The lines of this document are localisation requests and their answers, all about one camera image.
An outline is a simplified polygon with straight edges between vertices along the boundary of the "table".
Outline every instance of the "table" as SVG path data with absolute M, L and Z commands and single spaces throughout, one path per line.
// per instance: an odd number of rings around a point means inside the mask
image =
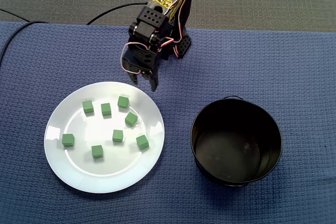
M 0 47 L 20 25 L 0 23 Z M 139 81 L 165 124 L 158 163 L 135 185 L 105 195 L 57 178 L 44 131 L 78 88 L 130 83 L 119 65 L 127 28 L 34 24 L 13 39 L 0 66 L 1 223 L 334 223 L 336 34 L 188 32 L 189 52 L 162 61 L 158 89 Z M 198 111 L 230 94 L 268 111 L 284 141 L 275 170 L 243 188 L 204 178 L 190 147 Z

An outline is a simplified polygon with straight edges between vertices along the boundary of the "green block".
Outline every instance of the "green block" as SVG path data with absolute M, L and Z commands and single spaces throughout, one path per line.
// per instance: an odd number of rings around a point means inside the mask
M 113 141 L 115 142 L 122 142 L 124 138 L 124 133 L 122 131 L 119 130 L 114 130 L 113 131 Z
M 127 109 L 128 108 L 128 98 L 127 97 L 119 97 L 118 99 L 118 107 Z
M 82 104 L 83 104 L 83 110 L 85 114 L 93 112 L 93 105 L 92 105 L 91 100 L 82 102 Z
M 75 137 L 73 134 L 63 134 L 62 144 L 63 146 L 73 146 L 75 143 Z
M 138 116 L 134 115 L 132 112 L 128 113 L 128 115 L 125 118 L 125 123 L 134 126 L 138 120 Z
M 145 149 L 149 147 L 149 143 L 145 135 L 139 136 L 136 139 L 137 139 L 137 143 L 140 149 Z
M 91 147 L 92 157 L 102 157 L 103 156 L 103 147 L 101 145 L 95 145 Z
M 101 113 L 103 115 L 111 115 L 111 105 L 109 103 L 103 103 L 101 105 Z

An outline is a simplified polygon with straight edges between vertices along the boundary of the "black pot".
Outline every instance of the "black pot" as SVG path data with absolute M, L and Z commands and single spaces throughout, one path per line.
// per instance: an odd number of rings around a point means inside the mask
M 191 146 L 204 176 L 220 185 L 243 186 L 276 167 L 282 137 L 264 109 L 231 95 L 200 111 L 192 126 Z

